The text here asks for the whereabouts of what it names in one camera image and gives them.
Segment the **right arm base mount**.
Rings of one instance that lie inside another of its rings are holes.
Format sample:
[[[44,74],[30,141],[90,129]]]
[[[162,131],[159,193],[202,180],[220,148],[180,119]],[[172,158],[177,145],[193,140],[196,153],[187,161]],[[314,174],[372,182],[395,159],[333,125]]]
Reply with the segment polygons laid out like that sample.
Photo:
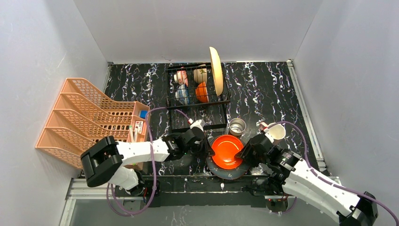
[[[248,185],[243,186],[241,191],[249,192],[255,197],[263,197],[269,212],[277,215],[289,213],[297,202],[296,197],[283,192],[281,184],[271,178],[253,179]]]

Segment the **yellow plate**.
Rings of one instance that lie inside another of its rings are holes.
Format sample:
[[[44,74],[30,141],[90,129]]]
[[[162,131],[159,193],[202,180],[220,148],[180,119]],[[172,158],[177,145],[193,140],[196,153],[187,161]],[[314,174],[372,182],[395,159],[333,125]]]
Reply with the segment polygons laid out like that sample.
[[[220,96],[223,92],[223,72],[219,54],[214,47],[209,47],[211,56],[212,75],[214,79],[215,92]]]

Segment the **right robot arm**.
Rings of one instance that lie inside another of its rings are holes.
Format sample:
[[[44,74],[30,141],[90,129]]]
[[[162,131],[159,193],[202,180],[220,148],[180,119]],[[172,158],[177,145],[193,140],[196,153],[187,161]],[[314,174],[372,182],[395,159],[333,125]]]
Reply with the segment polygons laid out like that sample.
[[[378,217],[371,193],[341,189],[338,183],[309,167],[301,155],[278,148],[265,135],[251,138],[236,157],[251,167],[266,164],[272,170],[267,188],[305,201],[341,226],[372,226]]]

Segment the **orange red plate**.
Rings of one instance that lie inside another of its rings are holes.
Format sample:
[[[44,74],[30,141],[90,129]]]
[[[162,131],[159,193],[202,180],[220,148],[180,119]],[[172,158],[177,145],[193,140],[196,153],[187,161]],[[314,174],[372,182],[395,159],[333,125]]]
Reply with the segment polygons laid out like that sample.
[[[236,157],[244,145],[241,140],[233,135],[218,136],[212,143],[211,148],[214,151],[212,160],[215,164],[225,170],[231,170],[240,166],[243,160]]]

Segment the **blue floral bowl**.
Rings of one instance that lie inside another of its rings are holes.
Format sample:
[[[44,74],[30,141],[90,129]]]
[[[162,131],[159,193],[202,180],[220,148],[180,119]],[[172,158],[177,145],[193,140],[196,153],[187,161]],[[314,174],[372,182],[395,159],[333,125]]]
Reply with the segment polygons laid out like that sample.
[[[189,91],[185,84],[182,84],[177,88],[175,99],[182,105],[189,105],[191,103]]]

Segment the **orange glossy bowl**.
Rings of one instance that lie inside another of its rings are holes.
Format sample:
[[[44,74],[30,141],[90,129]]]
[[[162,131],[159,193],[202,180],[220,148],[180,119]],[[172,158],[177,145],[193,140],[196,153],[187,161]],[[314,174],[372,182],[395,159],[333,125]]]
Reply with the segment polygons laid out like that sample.
[[[197,100],[199,100],[201,103],[209,102],[207,85],[205,82],[202,82],[198,85],[198,87],[195,89],[195,94]]]

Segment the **orange patterned bowl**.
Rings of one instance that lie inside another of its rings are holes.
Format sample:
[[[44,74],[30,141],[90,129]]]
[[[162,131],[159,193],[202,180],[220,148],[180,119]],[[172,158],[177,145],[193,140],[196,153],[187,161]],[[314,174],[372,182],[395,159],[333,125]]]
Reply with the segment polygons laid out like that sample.
[[[177,83],[179,85],[185,85],[186,87],[189,86],[187,71],[184,67],[181,67],[179,70],[176,71],[176,73],[173,75],[173,81],[174,83]]]

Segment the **black wire dish rack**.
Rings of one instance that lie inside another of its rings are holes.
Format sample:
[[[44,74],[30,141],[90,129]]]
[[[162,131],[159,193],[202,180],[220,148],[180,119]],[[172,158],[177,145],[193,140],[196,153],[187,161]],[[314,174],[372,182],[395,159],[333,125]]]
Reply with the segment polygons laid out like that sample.
[[[166,68],[165,74],[166,107],[172,132],[189,129],[189,118],[203,119],[205,130],[226,128],[231,95],[225,71],[222,71],[220,94],[210,63],[172,65]]]

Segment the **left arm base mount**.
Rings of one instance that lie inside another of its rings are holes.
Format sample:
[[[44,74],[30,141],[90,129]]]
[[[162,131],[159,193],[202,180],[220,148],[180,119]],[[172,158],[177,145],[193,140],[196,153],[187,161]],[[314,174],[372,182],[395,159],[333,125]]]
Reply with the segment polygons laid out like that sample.
[[[130,190],[115,186],[114,192],[117,197],[150,197],[153,191],[153,179],[139,182],[138,186]]]

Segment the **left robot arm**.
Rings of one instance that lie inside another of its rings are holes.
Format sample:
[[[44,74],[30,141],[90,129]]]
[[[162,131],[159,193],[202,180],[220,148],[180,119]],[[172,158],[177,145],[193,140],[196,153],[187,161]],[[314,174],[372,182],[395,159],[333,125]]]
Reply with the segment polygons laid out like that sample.
[[[152,142],[122,142],[107,136],[86,150],[80,160],[88,187],[110,183],[134,191],[137,187],[143,187],[144,182],[138,171],[128,169],[127,165],[177,160],[189,151],[201,153],[209,147],[204,131],[194,127]]]

